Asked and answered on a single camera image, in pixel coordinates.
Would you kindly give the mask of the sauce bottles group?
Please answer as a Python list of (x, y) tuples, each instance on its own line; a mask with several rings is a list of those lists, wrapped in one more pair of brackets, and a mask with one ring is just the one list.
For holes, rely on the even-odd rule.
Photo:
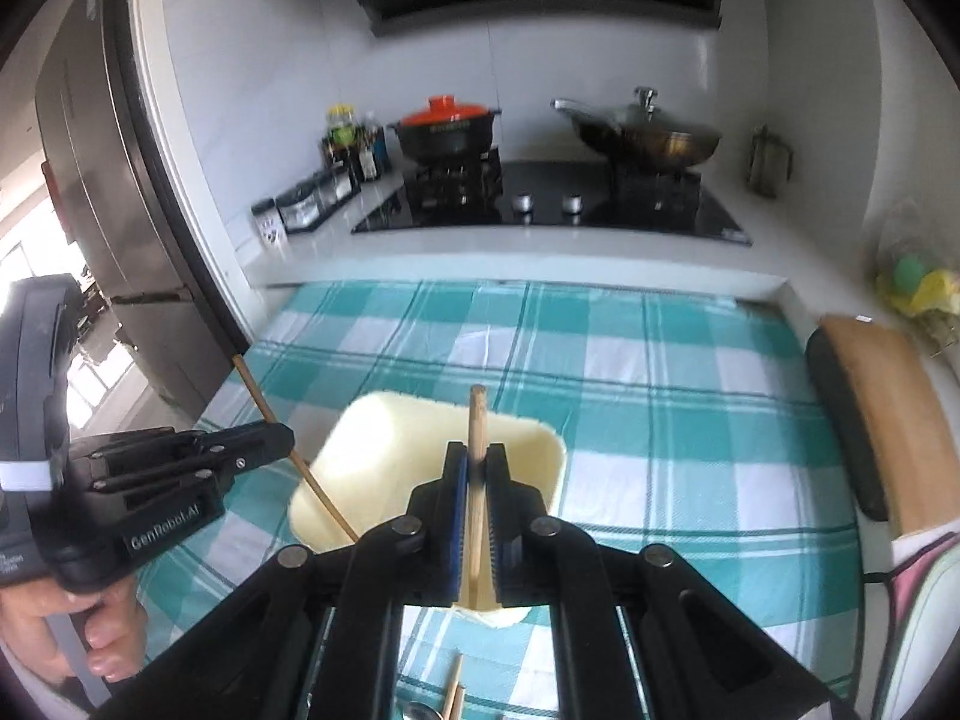
[(376, 182), (392, 171), (386, 130), (373, 114), (358, 119), (355, 108), (348, 104), (327, 109), (320, 156), (329, 169), (348, 167), (358, 182)]

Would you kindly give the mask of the plastic bag with yellow items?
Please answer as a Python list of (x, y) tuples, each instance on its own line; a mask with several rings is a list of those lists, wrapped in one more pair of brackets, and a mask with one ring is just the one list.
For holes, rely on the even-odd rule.
[(875, 270), (878, 295), (923, 337), (931, 355), (958, 348), (958, 259), (913, 199), (887, 211)]

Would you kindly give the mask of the wooden chopstick on cloth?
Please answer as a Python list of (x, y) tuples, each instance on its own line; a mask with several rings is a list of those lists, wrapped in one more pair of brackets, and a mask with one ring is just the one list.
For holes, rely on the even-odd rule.
[(444, 694), (443, 710), (441, 710), (443, 720), (460, 720), (462, 718), (464, 699), (466, 699), (466, 688), (462, 684), (462, 665), (464, 665), (464, 655), (458, 653), (452, 662), (448, 689)]

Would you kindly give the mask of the spice rack with jars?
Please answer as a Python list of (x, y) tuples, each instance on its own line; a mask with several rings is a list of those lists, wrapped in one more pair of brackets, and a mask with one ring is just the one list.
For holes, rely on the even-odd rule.
[(316, 231), (358, 192), (353, 171), (345, 164), (336, 164), (280, 193), (275, 205), (286, 234), (293, 236)]

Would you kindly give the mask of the teal checkered tablecloth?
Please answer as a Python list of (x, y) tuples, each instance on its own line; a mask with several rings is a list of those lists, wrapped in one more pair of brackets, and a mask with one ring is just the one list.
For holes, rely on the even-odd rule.
[(493, 281), (298, 289), (247, 353), (314, 455), (381, 390), (563, 439), (558, 514), (625, 551), (665, 543), (836, 694), (850, 694), (861, 546), (835, 434), (776, 310), (729, 298)]

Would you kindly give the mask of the wok with glass lid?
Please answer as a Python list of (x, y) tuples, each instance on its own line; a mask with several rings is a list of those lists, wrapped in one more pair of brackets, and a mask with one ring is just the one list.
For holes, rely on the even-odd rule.
[(599, 107), (555, 98), (551, 109), (564, 115), (590, 151), (607, 161), (641, 172), (677, 172), (713, 158), (721, 134), (704, 124), (690, 124), (665, 112), (649, 86), (635, 89), (635, 101)]

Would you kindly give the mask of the glass french press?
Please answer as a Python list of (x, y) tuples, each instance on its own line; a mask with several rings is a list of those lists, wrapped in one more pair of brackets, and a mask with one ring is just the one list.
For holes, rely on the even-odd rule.
[(793, 147), (770, 127), (760, 127), (750, 140), (747, 187), (759, 197), (774, 200), (793, 174)]

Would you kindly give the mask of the stainless steel refrigerator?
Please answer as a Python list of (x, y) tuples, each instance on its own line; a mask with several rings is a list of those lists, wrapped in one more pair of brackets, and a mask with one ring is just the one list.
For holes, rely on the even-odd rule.
[(130, 0), (73, 0), (37, 78), (47, 183), (151, 387), (196, 418), (244, 349), (146, 118)]

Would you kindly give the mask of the small white spice jar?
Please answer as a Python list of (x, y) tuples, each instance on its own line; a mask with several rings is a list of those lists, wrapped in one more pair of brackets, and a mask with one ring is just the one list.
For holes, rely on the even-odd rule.
[(259, 238), (268, 249), (283, 249), (288, 238), (274, 199), (263, 199), (251, 206), (251, 218)]

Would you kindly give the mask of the metal spoon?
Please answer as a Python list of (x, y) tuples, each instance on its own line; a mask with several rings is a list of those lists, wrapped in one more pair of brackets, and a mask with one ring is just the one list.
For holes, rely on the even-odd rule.
[(427, 704), (415, 702), (415, 700), (405, 702), (404, 707), (402, 707), (402, 717), (405, 720), (443, 720), (443, 715), (438, 710), (434, 710)]

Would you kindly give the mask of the wooden chopstick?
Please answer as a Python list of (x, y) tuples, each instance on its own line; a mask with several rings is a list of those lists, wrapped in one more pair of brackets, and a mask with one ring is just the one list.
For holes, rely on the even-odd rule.
[(482, 577), (483, 533), (485, 533), (485, 457), (487, 456), (487, 389), (470, 387), (469, 430), (469, 531), (467, 532), (467, 601), (477, 605)]
[(452, 662), (448, 689), (444, 694), (443, 710), (441, 710), (443, 720), (460, 720), (462, 718), (464, 699), (466, 699), (466, 688), (462, 684), (462, 665), (464, 665), (464, 655), (458, 653)]
[[(272, 406), (268, 403), (267, 398), (260, 390), (259, 384), (257, 383), (254, 376), (252, 376), (249, 367), (245, 364), (245, 359), (243, 355), (233, 355), (231, 356), (231, 364), (235, 368), (235, 371), (238, 372), (238, 376), (241, 379), (241, 382), (244, 383), (245, 390), (249, 394), (249, 397), (252, 398), (254, 405), (257, 406), (260, 416), (268, 422), (277, 422), (277, 417), (275, 416)], [(299, 450), (296, 447), (293, 447), (290, 452), (290, 460), (295, 465), (296, 471), (301, 476), (302, 481), (306, 483), (309, 491), (313, 493), (314, 499), (319, 502), (320, 507), (327, 512), (327, 515), (335, 522), (340, 530), (342, 530), (347, 538), (352, 542), (356, 543), (359, 538), (359, 534), (356, 533), (355, 528), (348, 523), (348, 520), (343, 516), (340, 509), (334, 504), (334, 501), (331, 499), (322, 486), (320, 486), (319, 481), (314, 478), (311, 468), (309, 468), (308, 462), (302, 458)]]

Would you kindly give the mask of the wooden cutting board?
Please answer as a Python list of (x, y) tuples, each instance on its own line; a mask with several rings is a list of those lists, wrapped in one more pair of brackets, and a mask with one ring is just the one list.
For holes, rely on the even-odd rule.
[(807, 340), (805, 362), (861, 512), (888, 523), (895, 538), (957, 520), (957, 447), (907, 335), (825, 316)]

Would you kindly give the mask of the black gas stove top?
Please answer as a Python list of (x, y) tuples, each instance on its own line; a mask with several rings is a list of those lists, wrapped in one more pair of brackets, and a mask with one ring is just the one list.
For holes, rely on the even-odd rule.
[(750, 245), (696, 172), (640, 174), (608, 163), (506, 161), (419, 167), (353, 231), (427, 227), (597, 227)]

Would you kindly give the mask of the cream utensil holder box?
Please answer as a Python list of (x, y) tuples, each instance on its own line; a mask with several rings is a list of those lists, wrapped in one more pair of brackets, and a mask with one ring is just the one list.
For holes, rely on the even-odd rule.
[[(353, 401), (338, 418), (311, 463), (311, 473), (337, 511), (360, 535), (401, 515), (421, 520), (420, 556), (441, 571), (441, 587), (467, 582), (464, 556), (467, 483), (457, 500), (441, 504), (436, 483), (444, 476), (448, 445), (469, 442), (465, 406), (374, 392)], [(488, 444), (505, 449), (509, 476), (539, 491), (549, 514), (558, 512), (566, 445), (543, 422), (487, 415)]]

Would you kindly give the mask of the black pot red lid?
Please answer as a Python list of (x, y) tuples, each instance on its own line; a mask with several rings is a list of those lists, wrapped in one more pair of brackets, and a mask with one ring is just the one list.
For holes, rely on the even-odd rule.
[(493, 146), (496, 107), (462, 103), (452, 96), (431, 96), (425, 109), (405, 115), (389, 128), (400, 151), (416, 164), (477, 158)]

